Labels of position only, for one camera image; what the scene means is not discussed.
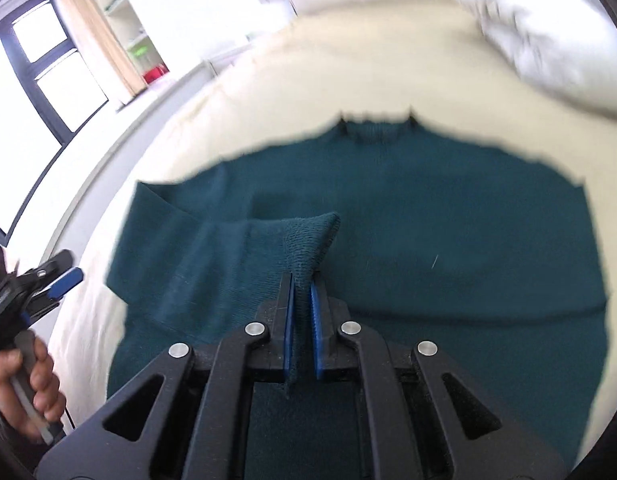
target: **person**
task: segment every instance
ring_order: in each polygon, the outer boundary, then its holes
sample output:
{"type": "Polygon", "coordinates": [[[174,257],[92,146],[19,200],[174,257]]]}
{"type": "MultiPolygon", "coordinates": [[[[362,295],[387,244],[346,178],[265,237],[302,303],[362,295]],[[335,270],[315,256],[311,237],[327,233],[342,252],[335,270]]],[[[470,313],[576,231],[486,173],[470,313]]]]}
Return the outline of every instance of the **person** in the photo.
{"type": "MultiPolygon", "coordinates": [[[[5,276],[4,252],[0,247],[0,282],[5,276]]],[[[33,405],[49,422],[56,422],[66,409],[66,397],[60,392],[60,378],[53,373],[53,358],[41,339],[35,338],[34,350],[37,362],[30,379],[35,391],[33,405]]],[[[21,367],[22,353],[19,350],[0,352],[0,436],[32,473],[49,448],[10,383],[10,378],[21,367]]]]}

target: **black sleeve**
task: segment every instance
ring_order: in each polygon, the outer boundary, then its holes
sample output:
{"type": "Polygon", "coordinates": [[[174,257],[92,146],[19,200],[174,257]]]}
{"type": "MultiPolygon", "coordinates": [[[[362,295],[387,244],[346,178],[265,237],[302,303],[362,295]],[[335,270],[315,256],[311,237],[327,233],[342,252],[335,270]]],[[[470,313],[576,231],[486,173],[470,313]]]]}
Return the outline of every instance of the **black sleeve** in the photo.
{"type": "Polygon", "coordinates": [[[15,456],[31,473],[40,463],[42,456],[50,449],[43,442],[36,444],[19,434],[4,420],[0,412],[0,437],[11,447],[15,456]]]}

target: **curtain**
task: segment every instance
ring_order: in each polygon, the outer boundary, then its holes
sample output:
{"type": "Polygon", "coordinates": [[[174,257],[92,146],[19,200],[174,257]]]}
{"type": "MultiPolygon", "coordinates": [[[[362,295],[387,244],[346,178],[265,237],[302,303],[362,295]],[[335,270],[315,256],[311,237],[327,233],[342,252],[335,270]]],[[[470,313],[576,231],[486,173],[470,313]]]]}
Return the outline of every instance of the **curtain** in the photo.
{"type": "Polygon", "coordinates": [[[54,0],[66,28],[111,101],[127,104],[146,88],[95,0],[54,0]]]}

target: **human hand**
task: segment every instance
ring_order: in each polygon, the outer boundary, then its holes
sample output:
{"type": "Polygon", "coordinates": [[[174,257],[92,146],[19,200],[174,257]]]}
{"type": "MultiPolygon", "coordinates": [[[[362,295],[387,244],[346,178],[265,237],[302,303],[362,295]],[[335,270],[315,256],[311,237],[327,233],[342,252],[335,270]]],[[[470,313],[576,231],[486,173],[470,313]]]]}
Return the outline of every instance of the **human hand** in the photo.
{"type": "MultiPolygon", "coordinates": [[[[53,373],[53,358],[40,338],[35,338],[37,362],[31,372],[31,387],[35,392],[33,405],[49,422],[57,422],[66,410],[66,397],[60,392],[60,379],[53,373]]],[[[22,367],[19,350],[0,352],[0,411],[10,426],[29,440],[37,442],[40,432],[24,411],[10,378],[22,367]]]]}

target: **mattress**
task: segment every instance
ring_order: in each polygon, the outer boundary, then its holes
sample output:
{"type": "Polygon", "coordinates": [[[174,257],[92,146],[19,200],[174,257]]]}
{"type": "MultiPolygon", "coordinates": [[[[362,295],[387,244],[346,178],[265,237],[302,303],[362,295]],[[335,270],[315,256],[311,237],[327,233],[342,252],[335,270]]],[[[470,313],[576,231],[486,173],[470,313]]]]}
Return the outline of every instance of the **mattress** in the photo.
{"type": "Polygon", "coordinates": [[[220,160],[315,136],[342,116],[399,120],[411,112],[436,131],[541,160],[585,185],[609,297],[609,354],[582,453],[590,449],[617,407],[617,121],[521,82],[451,2],[300,18],[172,118],[95,229],[80,262],[84,283],[64,300],[50,338],[75,422],[105,402],[124,335],[126,306],[105,280],[138,180],[180,182],[220,160]]]}

